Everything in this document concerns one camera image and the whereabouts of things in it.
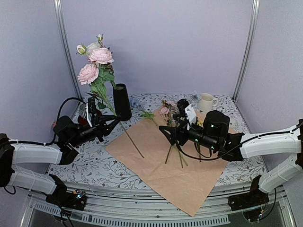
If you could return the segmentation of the peach wrapping paper sheet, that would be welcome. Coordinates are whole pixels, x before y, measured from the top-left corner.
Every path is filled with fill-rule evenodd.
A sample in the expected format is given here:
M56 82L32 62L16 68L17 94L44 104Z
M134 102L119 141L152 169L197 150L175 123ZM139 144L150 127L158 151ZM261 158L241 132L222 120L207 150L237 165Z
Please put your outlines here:
M153 121L140 120L106 146L106 151L156 193L193 217L216 185L227 161L200 162L185 157L187 164L181 166L177 149L160 132L160 125L166 125L166 121L157 109Z

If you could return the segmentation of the white rose stem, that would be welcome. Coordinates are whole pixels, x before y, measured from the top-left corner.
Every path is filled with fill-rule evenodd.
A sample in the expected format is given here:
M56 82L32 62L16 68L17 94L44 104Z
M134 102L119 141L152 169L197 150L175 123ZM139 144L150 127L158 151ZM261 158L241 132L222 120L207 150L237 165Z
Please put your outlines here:
M98 77L103 80L103 83L109 82L112 87L116 87L114 69L113 52L110 47L106 47L103 43L104 34L98 34L96 41L86 47L87 60L91 65L94 65L98 71Z

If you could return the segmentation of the pink rose stem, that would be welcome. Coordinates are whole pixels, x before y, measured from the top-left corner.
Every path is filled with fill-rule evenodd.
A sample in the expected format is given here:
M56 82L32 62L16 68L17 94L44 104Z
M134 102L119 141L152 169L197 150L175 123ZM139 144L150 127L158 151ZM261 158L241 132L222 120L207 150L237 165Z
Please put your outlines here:
M86 56L88 64L80 69L77 78L81 85L89 85L90 95L126 122L132 117L126 85L115 83L113 53L99 40L85 46L77 45L77 54Z

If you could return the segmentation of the green paper flower bouquet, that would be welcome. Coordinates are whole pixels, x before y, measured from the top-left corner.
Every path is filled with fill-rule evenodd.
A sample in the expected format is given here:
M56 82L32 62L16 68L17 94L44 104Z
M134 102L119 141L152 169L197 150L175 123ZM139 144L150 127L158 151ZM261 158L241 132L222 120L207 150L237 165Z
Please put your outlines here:
M201 126L202 122L198 121L192 105L186 99L180 99L171 110L173 114L170 115L170 118L175 122L168 123L167 126L159 126L159 130L168 139L170 146L178 151L181 165L187 164L183 155L199 161L205 161L207 157L201 153L200 149L204 139L204 129ZM181 149L188 140L194 143L199 157L190 156Z

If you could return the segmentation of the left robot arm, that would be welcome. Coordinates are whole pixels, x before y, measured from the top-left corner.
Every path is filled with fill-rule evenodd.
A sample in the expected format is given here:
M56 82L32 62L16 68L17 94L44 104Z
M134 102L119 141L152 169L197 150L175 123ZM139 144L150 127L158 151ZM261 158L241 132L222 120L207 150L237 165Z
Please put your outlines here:
M70 117L62 116L53 128L58 141L47 143L9 139L0 135L0 185L17 186L51 194L60 205L70 202L70 194L65 185L50 175L41 175L19 167L22 163L47 163L69 165L78 155L77 148L97 138L100 142L109 135L120 122L120 116L94 116L87 125L74 123Z

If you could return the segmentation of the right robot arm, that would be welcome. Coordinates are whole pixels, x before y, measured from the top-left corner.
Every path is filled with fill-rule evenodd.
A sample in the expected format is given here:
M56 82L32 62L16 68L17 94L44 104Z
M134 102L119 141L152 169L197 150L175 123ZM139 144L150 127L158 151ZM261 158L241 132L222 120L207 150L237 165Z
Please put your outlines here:
M174 116L176 124L160 126L171 145L179 151L187 141L192 141L217 154L217 157L198 157L201 161L242 161L262 155L288 153L289 157L270 172L253 180L250 192L245 195L248 206L255 206L276 187L303 172L303 122L288 129L257 134L228 132L230 118L214 110L206 114L203 125L188 113Z

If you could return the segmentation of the black tall vase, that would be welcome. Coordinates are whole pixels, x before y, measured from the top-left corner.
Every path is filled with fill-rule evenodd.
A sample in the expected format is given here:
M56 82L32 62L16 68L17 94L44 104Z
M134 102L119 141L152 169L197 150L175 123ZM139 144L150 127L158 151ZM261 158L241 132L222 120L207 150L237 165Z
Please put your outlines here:
M132 112L125 84L116 84L113 88L113 100L115 113L121 117L122 122L128 121L132 117Z

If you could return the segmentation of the red floral saucer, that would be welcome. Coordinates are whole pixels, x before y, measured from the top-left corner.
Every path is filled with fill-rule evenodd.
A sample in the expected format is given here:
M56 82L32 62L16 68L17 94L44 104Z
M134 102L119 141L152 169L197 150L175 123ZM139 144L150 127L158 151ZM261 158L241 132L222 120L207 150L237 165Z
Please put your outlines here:
M82 118L81 116L78 117L78 123L81 125L88 125L88 121L84 118Z

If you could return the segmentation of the black white striped cup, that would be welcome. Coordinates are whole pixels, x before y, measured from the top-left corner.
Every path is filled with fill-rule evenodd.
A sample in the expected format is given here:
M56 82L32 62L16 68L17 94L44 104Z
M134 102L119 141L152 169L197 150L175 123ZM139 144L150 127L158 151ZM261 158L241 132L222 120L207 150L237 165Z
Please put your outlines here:
M86 104L81 104L79 106L79 116L83 119L87 118Z

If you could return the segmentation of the blue hydrangea stem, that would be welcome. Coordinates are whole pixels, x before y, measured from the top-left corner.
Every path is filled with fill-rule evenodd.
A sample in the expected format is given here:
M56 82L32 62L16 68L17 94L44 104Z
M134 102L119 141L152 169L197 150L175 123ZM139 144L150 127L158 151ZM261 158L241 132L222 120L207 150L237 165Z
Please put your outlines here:
M138 109L141 111L142 117L151 120L157 127L159 126L154 120L154 113L146 111L144 109L143 105L141 104L141 102L139 102L136 98L131 97L129 102L130 102L130 106L132 108L135 108L135 109Z

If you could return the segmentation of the cream ceramic mug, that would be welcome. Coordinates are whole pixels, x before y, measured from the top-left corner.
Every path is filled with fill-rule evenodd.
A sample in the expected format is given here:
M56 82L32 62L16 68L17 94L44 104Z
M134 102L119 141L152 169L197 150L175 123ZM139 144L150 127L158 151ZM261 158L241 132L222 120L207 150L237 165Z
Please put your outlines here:
M208 93L201 94L201 99L197 103L197 108L202 112L209 112L218 104L218 99Z

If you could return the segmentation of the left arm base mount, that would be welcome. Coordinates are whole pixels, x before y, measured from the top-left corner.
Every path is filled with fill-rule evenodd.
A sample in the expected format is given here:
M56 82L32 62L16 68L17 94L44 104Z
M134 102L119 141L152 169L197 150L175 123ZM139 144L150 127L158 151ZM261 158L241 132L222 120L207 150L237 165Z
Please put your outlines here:
M86 193L80 189L76 189L73 192L67 191L67 186L57 176L49 174L54 180L56 188L52 194L46 196L45 201L59 208L70 208L74 210L84 211L87 202Z

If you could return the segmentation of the aluminium frame rail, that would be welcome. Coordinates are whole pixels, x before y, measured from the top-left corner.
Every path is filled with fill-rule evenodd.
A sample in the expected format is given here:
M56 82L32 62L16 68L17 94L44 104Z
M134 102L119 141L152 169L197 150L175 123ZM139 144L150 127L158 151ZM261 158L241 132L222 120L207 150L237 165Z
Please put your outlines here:
M198 212L189 216L153 190L84 186L84 211L65 213L32 192L27 197L23 227L294 227L296 222L283 187L270 193L265 219L251 222L257 207L231 210L228 198L249 190L248 183L216 186Z

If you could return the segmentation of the left aluminium post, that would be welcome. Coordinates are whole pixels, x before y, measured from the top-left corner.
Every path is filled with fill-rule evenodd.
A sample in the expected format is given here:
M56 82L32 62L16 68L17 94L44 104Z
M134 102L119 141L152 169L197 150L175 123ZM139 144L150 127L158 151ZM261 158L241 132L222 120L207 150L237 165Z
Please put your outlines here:
M55 16L57 20L57 25L59 29L59 34L61 37L61 42L62 42L62 47L63 47L63 53L67 62L68 70L69 70L69 75L72 80L72 86L75 90L76 96L78 98L82 98L80 87L78 85L78 82L76 80L76 74L74 70L74 65L72 62L71 58L71 52L69 49L68 45L68 39L67 39L67 34L66 34L66 29L65 29L65 24L64 24L64 18L63 18L63 11L62 11L62 1L61 0L54 0L54 10L55 10Z

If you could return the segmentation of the aluminium post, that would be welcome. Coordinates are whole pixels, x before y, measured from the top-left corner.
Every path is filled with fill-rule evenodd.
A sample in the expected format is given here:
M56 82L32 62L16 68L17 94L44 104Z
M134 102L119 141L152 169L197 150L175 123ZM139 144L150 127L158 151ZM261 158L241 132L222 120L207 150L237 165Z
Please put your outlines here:
M61 0L54 0L54 10L55 10L55 16L57 20L57 25L59 29L59 34L61 37L61 42L62 42L62 47L63 47L63 53L67 62L68 70L69 70L69 75L72 80L72 86L75 90L76 96L78 98L82 98L80 87L78 85L78 82L76 80L76 74L74 70L74 65L72 62L71 58L71 52L69 49L68 45L68 39L67 39L67 34L66 34L66 29L65 29L65 24L64 24L64 18L63 18L63 11L62 11L62 1Z
M240 71L238 74L236 86L232 95L232 100L236 103L241 92L241 87L244 82L244 77L246 73L246 69L249 62L250 52L253 45L253 40L255 36L255 30L257 27L258 22L258 12L259 12L260 0L253 0L252 1L252 9L251 9L251 16L250 16L250 23L248 29L248 36L247 41L244 49L244 55L241 61Z

